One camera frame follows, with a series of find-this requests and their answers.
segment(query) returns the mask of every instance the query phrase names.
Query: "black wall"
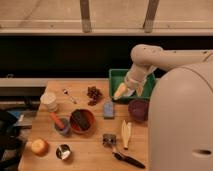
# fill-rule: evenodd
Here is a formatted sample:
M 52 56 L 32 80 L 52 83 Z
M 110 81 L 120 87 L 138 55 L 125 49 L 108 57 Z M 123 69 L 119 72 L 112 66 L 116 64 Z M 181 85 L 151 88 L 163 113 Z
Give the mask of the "black wall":
M 130 68 L 130 51 L 142 43 L 213 49 L 211 36 L 1 36 L 0 77 L 108 77 L 110 68 Z

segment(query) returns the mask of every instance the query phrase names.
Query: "cup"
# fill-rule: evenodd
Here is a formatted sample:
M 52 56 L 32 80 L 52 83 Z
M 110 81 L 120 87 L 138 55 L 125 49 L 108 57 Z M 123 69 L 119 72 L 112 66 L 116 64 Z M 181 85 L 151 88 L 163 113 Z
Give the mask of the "cup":
M 128 110 L 130 116 L 137 122 L 143 122 L 148 119 L 149 101 L 134 99 L 129 102 Z
M 45 92 L 40 101 L 44 104 L 49 112 L 55 112 L 58 110 L 58 104 L 56 103 L 56 95 L 53 92 Z
M 58 159 L 67 160 L 71 154 L 72 151 L 70 150 L 70 147 L 67 144 L 61 144 L 56 149 L 56 156 Z
M 56 123 L 54 123 L 55 129 L 58 131 L 59 134 L 63 136 L 68 136 L 70 133 L 70 123 L 66 118 L 59 118 L 64 125 L 64 129 L 60 129 Z

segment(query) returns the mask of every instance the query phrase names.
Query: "white robot body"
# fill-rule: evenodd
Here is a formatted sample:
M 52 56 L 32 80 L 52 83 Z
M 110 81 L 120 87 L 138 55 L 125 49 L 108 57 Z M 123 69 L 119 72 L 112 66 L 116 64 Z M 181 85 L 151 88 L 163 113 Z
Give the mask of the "white robot body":
M 150 171 L 213 170 L 213 62 L 181 66 L 156 84 L 149 106 Z

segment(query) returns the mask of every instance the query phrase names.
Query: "bunch of grapes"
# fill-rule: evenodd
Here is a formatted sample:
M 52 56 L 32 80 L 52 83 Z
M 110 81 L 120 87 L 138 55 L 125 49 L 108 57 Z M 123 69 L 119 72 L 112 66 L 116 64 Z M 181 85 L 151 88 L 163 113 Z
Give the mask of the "bunch of grapes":
M 88 102 L 88 105 L 94 106 L 96 105 L 100 99 L 102 98 L 102 93 L 99 89 L 97 89 L 95 86 L 88 87 L 87 89 L 87 96 L 91 98 L 91 100 Z

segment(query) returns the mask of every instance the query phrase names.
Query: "green plastic bin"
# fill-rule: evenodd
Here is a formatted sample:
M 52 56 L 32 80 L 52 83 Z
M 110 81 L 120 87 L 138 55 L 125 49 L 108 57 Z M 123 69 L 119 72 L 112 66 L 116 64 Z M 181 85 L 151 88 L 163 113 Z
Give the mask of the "green plastic bin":
M 129 101 L 133 99 L 144 99 L 149 100 L 150 96 L 152 94 L 152 90 L 155 86 L 156 80 L 154 74 L 150 74 L 147 77 L 147 81 L 144 85 L 143 93 L 140 97 L 134 93 L 130 97 L 121 97 L 118 100 L 113 99 L 113 95 L 115 91 L 117 90 L 118 86 L 121 82 L 124 82 L 124 77 L 126 76 L 126 73 L 129 69 L 110 69 L 109 70 L 109 95 L 112 101 L 119 102 L 119 103 L 128 103 Z

